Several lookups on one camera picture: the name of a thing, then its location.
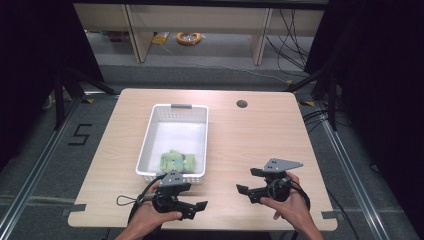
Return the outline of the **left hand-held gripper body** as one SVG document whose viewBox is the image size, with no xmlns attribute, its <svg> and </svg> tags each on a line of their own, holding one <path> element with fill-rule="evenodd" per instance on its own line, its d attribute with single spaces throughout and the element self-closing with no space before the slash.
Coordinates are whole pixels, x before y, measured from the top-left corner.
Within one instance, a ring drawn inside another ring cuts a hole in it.
<svg viewBox="0 0 424 240">
<path fill-rule="evenodd" d="M 153 206 L 159 213 L 171 211 L 181 212 L 183 219 L 193 219 L 196 214 L 196 205 L 182 202 L 178 199 L 176 187 L 187 183 L 178 171 L 171 171 L 156 178 L 157 188 L 154 190 Z"/>
</svg>

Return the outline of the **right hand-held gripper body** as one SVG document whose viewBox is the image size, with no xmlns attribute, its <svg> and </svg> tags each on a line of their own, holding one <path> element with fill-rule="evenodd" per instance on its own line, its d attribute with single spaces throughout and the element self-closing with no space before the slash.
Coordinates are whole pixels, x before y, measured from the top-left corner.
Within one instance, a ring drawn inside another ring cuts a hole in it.
<svg viewBox="0 0 424 240">
<path fill-rule="evenodd" d="M 272 158 L 259 170 L 260 176 L 265 179 L 266 186 L 260 197 L 268 197 L 279 202 L 287 200 L 292 188 L 291 178 L 287 171 L 302 167 L 301 162 Z"/>
</svg>

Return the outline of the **white plastic basket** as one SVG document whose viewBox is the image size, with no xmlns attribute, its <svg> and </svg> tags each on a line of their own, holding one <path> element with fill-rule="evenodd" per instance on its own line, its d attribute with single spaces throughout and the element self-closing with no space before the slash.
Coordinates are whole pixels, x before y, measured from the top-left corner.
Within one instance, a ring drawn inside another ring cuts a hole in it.
<svg viewBox="0 0 424 240">
<path fill-rule="evenodd" d="M 171 150 L 194 154 L 196 168 L 181 173 L 186 182 L 201 184 L 206 172 L 209 108 L 205 105 L 156 104 L 153 106 L 135 171 L 146 182 L 168 173 L 160 170 L 163 153 Z"/>
</svg>

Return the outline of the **person's left hand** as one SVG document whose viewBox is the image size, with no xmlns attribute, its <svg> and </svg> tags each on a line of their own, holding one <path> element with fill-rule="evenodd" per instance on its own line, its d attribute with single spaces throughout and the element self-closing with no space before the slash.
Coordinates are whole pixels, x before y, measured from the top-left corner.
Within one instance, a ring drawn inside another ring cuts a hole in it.
<svg viewBox="0 0 424 240">
<path fill-rule="evenodd" d="M 181 212 L 171 211 L 168 213 L 159 213 L 155 210 L 151 201 L 144 201 L 133 215 L 127 228 L 130 229 L 146 229 L 153 231 L 161 224 L 174 220 L 179 220 L 182 217 Z"/>
</svg>

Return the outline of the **person's right hand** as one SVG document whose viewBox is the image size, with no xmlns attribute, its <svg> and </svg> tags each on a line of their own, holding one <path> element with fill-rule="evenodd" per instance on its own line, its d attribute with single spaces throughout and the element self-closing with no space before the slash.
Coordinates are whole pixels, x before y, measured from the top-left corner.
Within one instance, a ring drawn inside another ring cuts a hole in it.
<svg viewBox="0 0 424 240">
<path fill-rule="evenodd" d="M 296 231 L 305 233 L 307 228 L 314 225 L 303 196 L 295 189 L 284 202 L 262 197 L 260 203 L 275 210 L 273 219 L 287 220 Z"/>
</svg>

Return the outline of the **black curtain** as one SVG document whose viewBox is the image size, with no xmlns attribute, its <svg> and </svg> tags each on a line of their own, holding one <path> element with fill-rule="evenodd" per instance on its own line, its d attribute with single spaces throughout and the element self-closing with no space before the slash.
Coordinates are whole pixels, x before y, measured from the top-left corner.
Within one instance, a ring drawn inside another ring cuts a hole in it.
<svg viewBox="0 0 424 240">
<path fill-rule="evenodd" d="M 0 171 L 67 69 L 103 80 L 74 2 L 0 0 Z"/>
<path fill-rule="evenodd" d="M 371 159 L 424 239 L 424 0 L 329 0 L 306 71 L 358 18 L 337 83 Z"/>
</svg>

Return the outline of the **yellow packet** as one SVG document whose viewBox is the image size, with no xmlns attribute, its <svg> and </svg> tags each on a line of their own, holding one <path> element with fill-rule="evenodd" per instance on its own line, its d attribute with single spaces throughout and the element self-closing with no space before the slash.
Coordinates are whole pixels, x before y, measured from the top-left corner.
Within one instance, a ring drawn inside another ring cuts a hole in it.
<svg viewBox="0 0 424 240">
<path fill-rule="evenodd" d="M 169 33 L 168 32 L 157 32 L 152 37 L 152 44 L 164 45 L 167 42 Z"/>
</svg>

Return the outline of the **light wooden shelf unit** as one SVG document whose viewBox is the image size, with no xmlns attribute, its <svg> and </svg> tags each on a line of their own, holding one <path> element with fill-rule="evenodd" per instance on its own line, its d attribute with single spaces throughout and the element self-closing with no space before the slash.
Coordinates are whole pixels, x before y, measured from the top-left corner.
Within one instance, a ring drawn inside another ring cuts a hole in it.
<svg viewBox="0 0 424 240">
<path fill-rule="evenodd" d="M 126 31 L 138 63 L 145 61 L 155 32 L 242 34 L 250 37 L 253 63 L 262 61 L 267 35 L 313 37 L 321 10 L 158 6 L 129 4 L 74 5 L 86 30 Z"/>
</svg>

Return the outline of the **aluminium floor rail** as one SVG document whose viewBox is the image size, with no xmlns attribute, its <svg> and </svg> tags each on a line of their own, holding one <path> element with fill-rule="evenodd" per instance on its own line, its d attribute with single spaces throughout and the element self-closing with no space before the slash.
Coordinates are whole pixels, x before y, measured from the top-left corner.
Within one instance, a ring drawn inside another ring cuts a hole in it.
<svg viewBox="0 0 424 240">
<path fill-rule="evenodd" d="M 16 223 L 21 217 L 26 207 L 26 204 L 30 199 L 30 196 L 38 185 L 50 160 L 52 159 L 52 156 L 56 151 L 59 141 L 61 140 L 64 132 L 66 131 L 68 123 L 80 102 L 80 98 L 74 98 L 69 101 L 68 107 L 65 111 L 64 119 L 52 130 L 52 134 L 50 135 L 42 152 L 37 158 L 37 161 L 34 163 L 33 167 L 31 168 L 31 171 L 29 172 L 24 183 L 19 189 L 19 192 L 11 198 L 7 211 L 0 219 L 0 240 L 8 240 L 10 234 L 15 228 Z"/>
<path fill-rule="evenodd" d="M 387 229 L 384 226 L 381 216 L 372 202 L 363 182 L 361 181 L 352 161 L 343 145 L 337 130 L 330 124 L 330 120 L 324 120 L 323 128 L 331 142 L 331 145 L 341 164 L 343 172 L 349 182 L 356 201 L 363 213 L 365 220 L 374 236 L 375 240 L 390 240 Z"/>
</svg>

